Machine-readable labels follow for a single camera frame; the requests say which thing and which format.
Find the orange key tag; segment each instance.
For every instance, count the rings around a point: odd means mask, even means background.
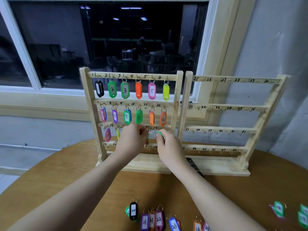
[[[193,229],[194,229],[194,231],[202,231],[202,230],[201,230],[201,229],[202,229],[201,220],[198,221],[198,220],[197,220],[197,217],[198,217],[198,216],[196,216],[196,218],[195,218],[195,220],[194,220],[194,222],[193,222]]]
[[[154,124],[155,124],[155,115],[154,115],[154,107],[153,106],[150,108],[150,111],[149,111],[149,122],[150,122],[151,126],[154,126]]]
[[[161,108],[160,125],[161,125],[162,127],[164,127],[165,124],[166,124],[166,122],[167,122],[167,109],[166,109],[166,107],[164,106],[163,108]]]
[[[154,231],[155,213],[153,209],[149,212],[149,231]]]
[[[141,84],[141,79],[139,82],[137,82],[138,76],[136,78],[136,97],[137,99],[142,98],[142,84]]]

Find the window glass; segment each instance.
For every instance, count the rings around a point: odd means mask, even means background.
[[[59,88],[82,88],[82,66],[119,73],[196,73],[207,4],[11,2],[42,86]],[[102,82],[107,90],[108,79]],[[122,81],[115,82],[120,90]],[[128,82],[134,92],[135,80]],[[142,83],[147,92],[148,81]],[[175,82],[169,86],[173,94]],[[163,81],[156,81],[156,92],[162,88]]]
[[[0,85],[31,86],[15,49],[12,38],[0,14]]]

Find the wooden table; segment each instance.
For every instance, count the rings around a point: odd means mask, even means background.
[[[51,155],[17,179],[0,196],[0,230],[90,171],[97,162],[94,140],[77,143]],[[297,221],[299,205],[308,205],[308,171],[278,156],[255,150],[250,177],[206,176],[212,185],[267,230],[304,230]],[[183,231],[193,229],[200,215],[185,187],[174,175],[120,172],[82,230],[140,230],[124,213],[137,197],[139,211],[162,204],[167,217],[176,214]],[[269,204],[287,205],[278,219]]]

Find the white window frame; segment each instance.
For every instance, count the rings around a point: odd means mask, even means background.
[[[61,102],[65,102],[65,99],[68,98],[64,96],[76,96],[83,98],[85,95],[84,91],[81,89],[44,88],[41,86],[35,67],[32,63],[25,42],[22,38],[16,19],[13,15],[13,11],[10,7],[9,1],[10,0],[0,0],[0,12],[6,23],[8,31],[11,35],[11,38],[14,42],[14,45],[17,49],[21,62],[23,63],[25,71],[32,84],[32,87],[0,86],[0,93],[2,94],[5,92],[12,92],[12,93],[28,93],[37,95],[38,94],[58,95],[57,98],[60,99]],[[189,1],[189,2],[209,1],[196,75],[205,75],[205,74],[220,75],[222,67],[220,65],[220,61],[221,60],[223,61],[225,56],[225,52],[222,51],[223,50],[226,51],[225,45],[228,45],[229,43],[229,38],[239,3],[239,0],[36,0],[36,1]],[[220,15],[223,14],[224,18],[218,16],[217,15],[218,12]],[[193,93],[190,100],[192,102],[207,103],[208,100],[210,100],[212,89],[213,89],[212,85],[208,85],[208,83],[195,82]],[[163,100],[162,94],[157,94],[156,99]]]

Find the forearm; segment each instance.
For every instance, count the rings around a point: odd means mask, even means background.
[[[173,173],[186,187],[212,231],[265,230],[192,167],[183,165]]]
[[[8,230],[80,230],[125,162],[109,156],[82,178],[60,191]]]

